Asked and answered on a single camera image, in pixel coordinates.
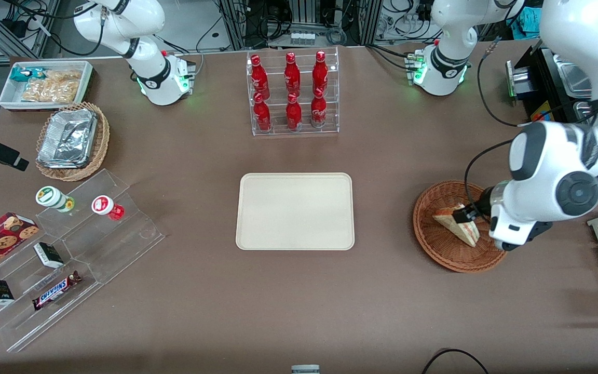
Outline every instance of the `brown table surface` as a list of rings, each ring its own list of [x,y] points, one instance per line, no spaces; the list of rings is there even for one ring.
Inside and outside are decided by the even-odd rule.
[[[528,45],[500,43],[482,73],[492,111],[515,123],[525,115],[505,99],[504,62]],[[0,341],[0,372],[407,373],[448,346],[491,372],[598,372],[598,249],[585,223],[598,207],[489,272],[437,265],[408,230],[415,200],[518,130],[486,114],[473,72],[432,97],[363,47],[339,51],[340,134],[291,139],[251,135],[245,52],[207,56],[195,94],[168,107],[140,95],[123,59],[92,60],[87,99],[112,128],[104,167],[168,237],[21,353]],[[0,142],[33,160],[47,116],[0,111]],[[472,182],[508,178],[506,152],[480,159]],[[239,180],[250,172],[351,175],[355,246],[238,249]],[[47,184],[78,185],[0,165],[0,215],[33,217]],[[452,353],[434,372],[480,369]]]

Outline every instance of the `coca-cola bottle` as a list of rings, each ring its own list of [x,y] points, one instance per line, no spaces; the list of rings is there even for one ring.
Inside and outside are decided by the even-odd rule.
[[[285,62],[285,86],[289,93],[299,96],[299,90],[301,90],[301,73],[299,72],[299,66],[296,64],[294,53],[288,52],[285,55]]]
[[[327,73],[329,68],[325,60],[327,55],[323,50],[319,50],[315,54],[315,66],[313,66],[313,92],[315,88],[322,88],[322,92],[327,90]]]
[[[288,129],[292,132],[301,130],[301,106],[297,103],[299,96],[295,93],[288,94],[288,106],[285,113],[288,117]]]
[[[315,88],[313,101],[310,102],[310,123],[314,128],[323,128],[327,117],[327,101],[322,88]]]
[[[266,106],[261,93],[256,92],[253,95],[253,113],[255,114],[255,121],[262,132],[269,132],[271,130],[271,116],[269,114],[269,107]]]
[[[251,64],[253,69],[251,71],[251,79],[253,81],[253,88],[255,92],[262,94],[263,100],[269,99],[269,80],[266,77],[266,71],[260,64],[260,57],[258,55],[251,56]]]

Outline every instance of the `white tray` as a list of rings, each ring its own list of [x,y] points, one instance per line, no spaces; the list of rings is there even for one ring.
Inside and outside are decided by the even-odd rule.
[[[241,249],[346,251],[354,245],[346,173],[248,173],[241,178]]]

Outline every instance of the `sandwich slice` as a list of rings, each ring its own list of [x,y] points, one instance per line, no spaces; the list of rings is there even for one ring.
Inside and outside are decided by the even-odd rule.
[[[479,240],[479,229],[474,222],[456,223],[451,213],[454,210],[465,208],[465,205],[458,204],[453,208],[442,208],[435,212],[432,216],[437,222],[446,227],[447,230],[453,232],[455,236],[467,243],[468,246],[474,247]]]

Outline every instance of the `robotic arm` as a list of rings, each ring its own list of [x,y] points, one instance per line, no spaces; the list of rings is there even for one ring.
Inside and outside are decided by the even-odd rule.
[[[413,84],[426,92],[449,95],[463,82],[468,59],[477,45],[473,26],[500,22],[516,15],[523,0],[435,0],[430,17],[442,28],[439,44],[410,56]]]
[[[598,109],[598,0],[548,0],[541,38],[590,78]],[[491,217],[489,235],[511,250],[546,231],[553,221],[589,213],[598,204],[598,115],[592,126],[538,121],[525,126],[509,151],[511,180],[486,189],[475,203]],[[474,218],[472,206],[454,213]]]
[[[163,29],[166,15],[156,0],[98,0],[95,7],[75,17],[78,32],[120,54],[138,76],[149,101],[169,105],[190,95],[195,66],[165,55],[148,35]],[[76,7],[75,13],[92,3]]]

